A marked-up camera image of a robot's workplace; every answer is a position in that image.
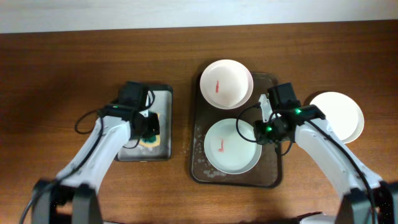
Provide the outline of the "green and yellow sponge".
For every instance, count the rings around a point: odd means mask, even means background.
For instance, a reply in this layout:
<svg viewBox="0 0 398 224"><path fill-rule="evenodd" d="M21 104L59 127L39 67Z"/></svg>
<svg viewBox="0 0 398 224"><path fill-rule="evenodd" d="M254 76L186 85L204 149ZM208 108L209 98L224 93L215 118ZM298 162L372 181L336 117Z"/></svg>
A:
<svg viewBox="0 0 398 224"><path fill-rule="evenodd" d="M160 144L160 121L157 113L149 113L146 128L139 144L148 148L158 146Z"/></svg>

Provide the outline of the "pink rimmed white plate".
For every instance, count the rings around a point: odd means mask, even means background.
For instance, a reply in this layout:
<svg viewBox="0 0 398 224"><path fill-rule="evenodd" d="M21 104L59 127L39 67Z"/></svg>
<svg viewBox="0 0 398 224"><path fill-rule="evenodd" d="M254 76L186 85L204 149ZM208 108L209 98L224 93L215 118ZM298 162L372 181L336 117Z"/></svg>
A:
<svg viewBox="0 0 398 224"><path fill-rule="evenodd" d="M200 77L200 91L215 108L239 108L251 97L254 80L250 71L235 60L223 59L211 63Z"/></svg>

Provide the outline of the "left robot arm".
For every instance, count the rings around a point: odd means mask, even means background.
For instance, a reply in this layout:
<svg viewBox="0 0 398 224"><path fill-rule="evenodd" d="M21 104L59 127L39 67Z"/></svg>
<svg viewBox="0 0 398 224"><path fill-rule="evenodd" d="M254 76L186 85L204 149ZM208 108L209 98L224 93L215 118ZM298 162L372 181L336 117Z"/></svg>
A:
<svg viewBox="0 0 398 224"><path fill-rule="evenodd" d="M114 158L129 141L160 133L158 115L147 108L110 104L96 114L77 155L56 178L36 183L25 208L32 223L102 223L97 194Z"/></svg>

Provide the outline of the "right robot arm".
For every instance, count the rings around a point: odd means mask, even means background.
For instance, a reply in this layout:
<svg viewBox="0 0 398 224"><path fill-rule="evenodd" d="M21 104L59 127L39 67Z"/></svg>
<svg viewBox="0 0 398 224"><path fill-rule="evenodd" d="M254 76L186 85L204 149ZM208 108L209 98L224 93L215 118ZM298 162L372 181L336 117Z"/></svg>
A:
<svg viewBox="0 0 398 224"><path fill-rule="evenodd" d="M256 143L294 142L318 165L341 200L335 216L308 213L296 223L397 223L397 183L387 183L364 165L336 136L325 115L309 105L272 110L260 103Z"/></svg>

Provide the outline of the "white plate with sauce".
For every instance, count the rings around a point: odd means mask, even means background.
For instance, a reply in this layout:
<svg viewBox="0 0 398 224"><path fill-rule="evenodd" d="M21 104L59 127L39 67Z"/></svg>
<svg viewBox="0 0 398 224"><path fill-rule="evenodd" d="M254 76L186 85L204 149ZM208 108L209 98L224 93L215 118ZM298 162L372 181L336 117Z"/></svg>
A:
<svg viewBox="0 0 398 224"><path fill-rule="evenodd" d="M327 91L310 102L326 116L332 130L345 144L355 141L363 132L364 115L359 105L349 96Z"/></svg>

